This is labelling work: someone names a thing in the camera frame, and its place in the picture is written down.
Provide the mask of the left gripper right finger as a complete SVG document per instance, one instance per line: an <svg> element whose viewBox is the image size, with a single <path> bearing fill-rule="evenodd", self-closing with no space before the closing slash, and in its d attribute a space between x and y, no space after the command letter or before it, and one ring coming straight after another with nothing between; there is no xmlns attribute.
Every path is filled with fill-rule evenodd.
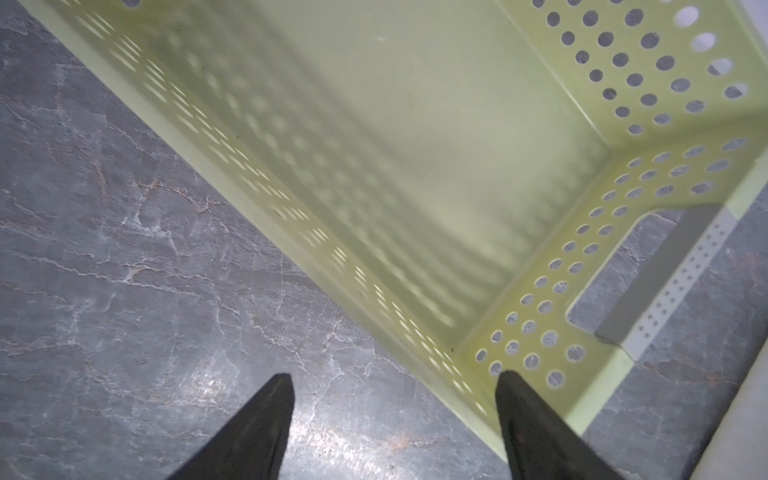
<svg viewBox="0 0 768 480"><path fill-rule="evenodd" d="M609 480L602 460L514 371L499 375L495 401L514 479Z"/></svg>

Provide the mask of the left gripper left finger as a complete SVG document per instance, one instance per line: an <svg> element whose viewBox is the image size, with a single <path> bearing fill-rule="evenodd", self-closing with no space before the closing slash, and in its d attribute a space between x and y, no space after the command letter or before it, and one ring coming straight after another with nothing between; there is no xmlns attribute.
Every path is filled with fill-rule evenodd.
<svg viewBox="0 0 768 480"><path fill-rule="evenodd" d="M287 449L295 392L272 376L172 479L277 479Z"/></svg>

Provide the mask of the green perforated plastic basket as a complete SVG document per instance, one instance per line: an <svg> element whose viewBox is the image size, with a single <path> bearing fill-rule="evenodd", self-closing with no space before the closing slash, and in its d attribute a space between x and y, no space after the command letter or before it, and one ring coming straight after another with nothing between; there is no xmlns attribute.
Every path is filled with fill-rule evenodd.
<svg viewBox="0 0 768 480"><path fill-rule="evenodd" d="M514 370L583 433L767 181L739 1L29 1L502 453Z"/></svg>

